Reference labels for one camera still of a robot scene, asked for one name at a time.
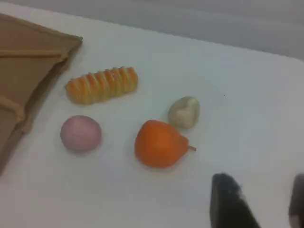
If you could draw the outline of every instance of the plastic fruit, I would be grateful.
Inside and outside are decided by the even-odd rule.
[[[189,140],[170,124],[157,120],[145,122],[135,140],[135,155],[145,165],[167,168],[174,165],[189,149]]]
[[[99,145],[101,128],[94,119],[84,115],[75,115],[63,123],[60,137],[66,148],[85,152]]]

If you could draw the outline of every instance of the pear stem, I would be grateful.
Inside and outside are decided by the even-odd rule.
[[[193,147],[193,146],[188,146],[188,149],[191,150],[191,151],[196,151],[196,148]]]

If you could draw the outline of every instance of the toy food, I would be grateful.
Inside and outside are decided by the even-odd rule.
[[[61,141],[73,151],[89,151],[101,141],[101,128],[92,118],[75,115],[68,118],[61,127]]]
[[[138,77],[133,67],[113,68],[70,80],[66,94],[75,103],[89,105],[134,92],[137,84]]]
[[[196,150],[173,126],[157,120],[145,122],[135,140],[136,157],[154,168],[174,165],[188,149]]]
[[[200,104],[192,96],[174,102],[168,112],[169,123],[184,129],[192,128],[199,120]]]

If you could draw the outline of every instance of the black object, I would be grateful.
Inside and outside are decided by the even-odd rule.
[[[212,228],[260,228],[238,183],[221,173],[212,177],[210,221]]]
[[[304,174],[299,174],[294,179],[289,222],[292,228],[304,228]]]

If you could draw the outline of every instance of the gray wall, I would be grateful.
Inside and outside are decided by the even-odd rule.
[[[5,0],[304,59],[304,0]]]

